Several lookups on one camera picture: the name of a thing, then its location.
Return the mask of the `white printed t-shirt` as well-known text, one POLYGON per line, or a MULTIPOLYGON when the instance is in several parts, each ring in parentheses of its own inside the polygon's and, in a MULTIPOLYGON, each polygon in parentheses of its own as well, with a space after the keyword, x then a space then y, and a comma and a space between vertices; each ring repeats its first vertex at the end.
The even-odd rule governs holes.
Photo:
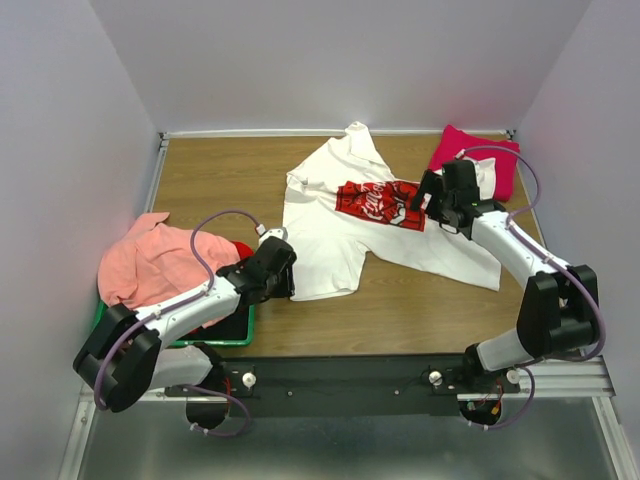
POLYGON ((359 122, 289 171, 282 223, 297 255, 293 300, 356 292, 368 253, 498 290, 501 265, 489 252, 411 210, 417 188, 393 175, 368 127, 359 122))

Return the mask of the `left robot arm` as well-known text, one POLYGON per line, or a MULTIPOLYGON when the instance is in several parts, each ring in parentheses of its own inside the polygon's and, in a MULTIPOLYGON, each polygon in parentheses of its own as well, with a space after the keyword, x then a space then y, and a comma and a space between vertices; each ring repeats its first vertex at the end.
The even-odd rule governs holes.
POLYGON ((222 372, 210 357, 197 348, 169 348, 209 321, 292 296, 296 259, 286 229, 270 229, 253 255, 183 294, 139 310, 110 307, 80 348, 73 369, 92 388, 98 409, 113 413, 157 388, 189 384, 201 395, 212 394, 222 372))

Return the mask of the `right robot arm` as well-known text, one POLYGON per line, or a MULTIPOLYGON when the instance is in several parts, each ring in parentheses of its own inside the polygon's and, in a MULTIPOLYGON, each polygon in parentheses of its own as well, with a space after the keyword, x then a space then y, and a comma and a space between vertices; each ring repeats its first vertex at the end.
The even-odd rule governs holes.
POLYGON ((512 367, 546 358, 578 361, 579 349, 602 349, 606 334, 594 270, 553 255, 517 225, 513 213, 481 199, 471 161, 425 171, 411 207, 487 250, 523 289, 514 328, 465 350, 459 371, 467 389, 483 391, 496 372, 512 367))

